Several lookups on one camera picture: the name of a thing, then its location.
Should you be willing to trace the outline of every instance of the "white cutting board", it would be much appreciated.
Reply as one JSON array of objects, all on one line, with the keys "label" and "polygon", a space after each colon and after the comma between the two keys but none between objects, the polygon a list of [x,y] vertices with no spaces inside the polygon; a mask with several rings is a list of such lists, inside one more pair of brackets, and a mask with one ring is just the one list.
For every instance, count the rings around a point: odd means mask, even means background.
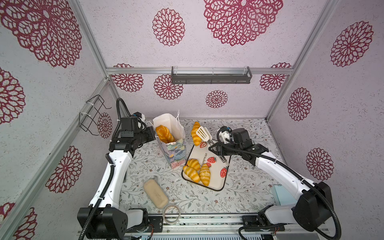
[{"label": "white cutting board", "polygon": [[[204,163],[207,163],[207,164],[209,163],[211,165],[209,167],[209,170],[211,171],[211,179],[207,187],[215,191],[221,191],[224,188],[225,180],[227,178],[228,165],[223,163],[216,154],[209,151],[208,145],[205,142],[202,142],[200,146],[197,146],[197,147],[193,145],[192,151],[189,154],[189,157],[187,160],[191,158],[197,159],[200,163],[200,166],[202,166]],[[225,158],[229,163],[231,156],[225,156]],[[192,179],[188,177],[184,173],[184,171],[182,171],[181,175],[185,180],[205,187],[205,185],[201,181],[198,183],[192,181]]]}]

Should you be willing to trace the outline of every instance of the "paper bag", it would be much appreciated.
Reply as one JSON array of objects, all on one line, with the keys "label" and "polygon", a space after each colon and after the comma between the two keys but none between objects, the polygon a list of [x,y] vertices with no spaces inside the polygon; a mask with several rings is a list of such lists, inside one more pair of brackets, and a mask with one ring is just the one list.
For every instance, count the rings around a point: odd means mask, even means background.
[{"label": "paper bag", "polygon": [[154,127],[159,125],[166,126],[175,138],[175,142],[164,143],[156,134],[156,139],[159,143],[160,150],[164,154],[171,168],[175,168],[180,165],[184,165],[187,156],[187,141],[185,140],[185,130],[180,124],[179,118],[175,118],[169,113],[165,113],[153,119]]}]

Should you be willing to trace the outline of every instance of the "pastry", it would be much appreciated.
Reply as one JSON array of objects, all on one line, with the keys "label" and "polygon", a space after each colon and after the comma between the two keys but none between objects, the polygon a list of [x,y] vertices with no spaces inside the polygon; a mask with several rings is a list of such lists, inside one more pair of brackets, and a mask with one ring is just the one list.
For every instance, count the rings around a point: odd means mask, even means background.
[{"label": "pastry", "polygon": [[183,167],[184,173],[192,179],[194,182],[200,182],[200,177],[197,174],[196,170],[192,167],[184,166]]},{"label": "pastry", "polygon": [[187,165],[188,165],[189,167],[194,168],[196,171],[199,171],[199,170],[200,170],[200,163],[199,163],[199,161],[198,161],[197,159],[195,159],[195,158],[191,158],[191,159],[189,159],[188,162],[187,162]]},{"label": "pastry", "polygon": [[193,143],[195,144],[195,146],[199,146],[201,141],[203,141],[197,134],[196,134],[196,131],[199,129],[200,127],[200,123],[199,122],[195,122],[195,124],[193,125],[193,128],[192,128],[192,131],[191,131],[191,135],[192,135],[192,139],[193,139]]},{"label": "pastry", "polygon": [[144,191],[158,209],[164,208],[169,202],[168,197],[154,179],[144,183]]},{"label": "pastry", "polygon": [[200,168],[200,180],[205,185],[209,185],[209,181],[211,180],[211,171],[207,164],[203,164]]},{"label": "pastry", "polygon": [[166,126],[160,125],[156,127],[156,132],[162,142],[170,143],[175,141],[175,138]]}]

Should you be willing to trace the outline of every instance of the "white spatula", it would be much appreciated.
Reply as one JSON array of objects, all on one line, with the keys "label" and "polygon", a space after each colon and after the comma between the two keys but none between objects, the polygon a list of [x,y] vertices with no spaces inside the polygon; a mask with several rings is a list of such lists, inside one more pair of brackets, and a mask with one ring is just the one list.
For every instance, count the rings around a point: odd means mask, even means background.
[{"label": "white spatula", "polygon": [[[208,129],[206,127],[203,127],[203,126],[200,126],[197,131],[196,131],[196,134],[204,141],[204,142],[207,142],[209,144],[209,147],[210,146],[213,146],[214,143],[212,142],[212,135],[211,133],[208,131]],[[222,162],[225,162],[226,164],[227,163],[227,160],[225,157],[223,156],[219,156],[219,158],[221,159]]]}]

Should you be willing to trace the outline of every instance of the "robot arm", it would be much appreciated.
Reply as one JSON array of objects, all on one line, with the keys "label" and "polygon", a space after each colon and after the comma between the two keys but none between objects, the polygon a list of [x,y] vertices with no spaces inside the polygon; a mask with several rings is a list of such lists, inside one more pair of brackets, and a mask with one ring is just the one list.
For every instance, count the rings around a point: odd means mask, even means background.
[{"label": "robot arm", "polygon": [[[115,165],[114,174],[112,181],[107,189],[107,192],[104,195],[103,200],[101,201],[99,207],[114,207],[116,209],[119,208],[119,197],[121,191],[121,183],[124,180],[125,173],[127,172],[128,165],[132,161],[132,155],[130,152],[124,152],[124,150],[114,150],[109,153],[109,157],[113,161]],[[100,182],[100,185],[93,197],[90,201],[90,205],[95,205],[97,200],[100,197],[100,194],[107,183],[107,180],[111,173],[111,164],[108,163],[105,168],[105,172],[103,178]]]},{"label": "robot arm", "polygon": [[[244,128],[231,130],[223,126],[217,133],[218,142],[209,150],[218,156],[240,155],[252,165],[264,170],[284,186],[298,200],[296,205],[268,206],[259,212],[261,226],[278,223],[298,223],[305,230],[317,231],[326,239],[340,239],[341,227],[333,210],[330,187],[324,182],[316,184],[311,179],[298,174],[269,152],[261,144],[253,144]],[[336,226],[334,237],[327,236],[318,227],[333,218]]]},{"label": "robot arm", "polygon": [[109,145],[110,153],[106,155],[108,164],[101,183],[89,207],[80,208],[77,215],[83,228],[79,239],[85,236],[88,239],[123,239],[128,228],[135,226],[142,229],[148,226],[145,209],[130,209],[127,213],[118,209],[121,183],[135,150],[155,139],[153,127],[147,127],[139,117],[139,113],[125,118],[119,115],[121,130],[118,130],[119,126],[116,128]]}]

